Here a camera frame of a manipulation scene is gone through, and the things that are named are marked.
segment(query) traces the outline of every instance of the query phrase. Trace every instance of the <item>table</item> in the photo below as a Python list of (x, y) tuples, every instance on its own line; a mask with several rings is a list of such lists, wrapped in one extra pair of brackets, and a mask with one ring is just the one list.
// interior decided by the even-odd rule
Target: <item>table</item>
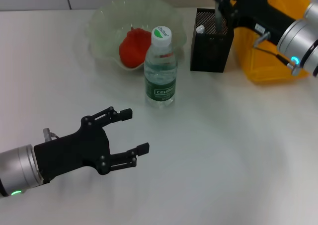
[(112, 153), (151, 145), (136, 168), (81, 168), (1, 199), (1, 224), (317, 224), (317, 81), (254, 85), (233, 52), (224, 74), (190, 72), (195, 9), (180, 12), (188, 42), (165, 110), (145, 103), (142, 74), (90, 56), (92, 10), (0, 12), (0, 151), (109, 106), (134, 112), (105, 128)]

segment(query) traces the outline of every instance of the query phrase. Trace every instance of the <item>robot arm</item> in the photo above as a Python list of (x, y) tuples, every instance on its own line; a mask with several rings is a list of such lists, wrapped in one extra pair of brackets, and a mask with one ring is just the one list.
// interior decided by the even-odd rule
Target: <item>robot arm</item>
[[(277, 45), (276, 57), (295, 71), (318, 74), (318, 3), (312, 3), (305, 19), (295, 20), (272, 7), (268, 0), (215, 0), (219, 11), (233, 28), (246, 27), (261, 35), (256, 44), (268, 40)], [(217, 28), (220, 20), (216, 19)]]
[(103, 130), (110, 123), (129, 120), (132, 116), (131, 109), (117, 113), (109, 107), (93, 116), (83, 117), (80, 129), (74, 134), (51, 140), (50, 132), (45, 129), (45, 143), (0, 153), (0, 197), (22, 193), (84, 166), (95, 168), (101, 175), (136, 167), (136, 156), (147, 154), (149, 144), (110, 154), (109, 141)]

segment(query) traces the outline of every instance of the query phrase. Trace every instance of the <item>plastic bottle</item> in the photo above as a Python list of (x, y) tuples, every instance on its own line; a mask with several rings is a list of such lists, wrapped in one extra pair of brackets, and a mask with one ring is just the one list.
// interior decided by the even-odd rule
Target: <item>plastic bottle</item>
[(145, 59), (146, 99), (155, 107), (166, 107), (174, 101), (177, 59), (172, 52), (172, 33), (158, 26), (152, 31), (152, 44)]

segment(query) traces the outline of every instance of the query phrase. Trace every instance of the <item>yellow plastic box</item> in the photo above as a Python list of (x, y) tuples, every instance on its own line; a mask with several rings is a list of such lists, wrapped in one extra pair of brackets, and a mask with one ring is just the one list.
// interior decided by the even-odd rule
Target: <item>yellow plastic box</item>
[[(301, 19), (310, 4), (310, 0), (269, 0), (269, 3), (294, 19)], [(238, 62), (247, 78), (254, 83), (276, 83), (304, 78), (308, 75), (301, 71), (298, 76), (292, 76), (290, 69), (278, 61), (274, 56), (253, 49), (256, 33), (246, 28), (235, 29), (234, 49)], [(277, 52), (277, 46), (263, 42), (260, 48)]]

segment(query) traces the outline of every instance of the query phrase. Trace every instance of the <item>black mesh pen holder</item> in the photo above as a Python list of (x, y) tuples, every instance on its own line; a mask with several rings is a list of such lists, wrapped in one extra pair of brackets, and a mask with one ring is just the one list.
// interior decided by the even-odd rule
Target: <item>black mesh pen holder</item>
[[(196, 32), (200, 25), (202, 34)], [(222, 31), (217, 32), (214, 9), (197, 9), (191, 46), (191, 71), (223, 73), (234, 38), (234, 30), (223, 18)]]

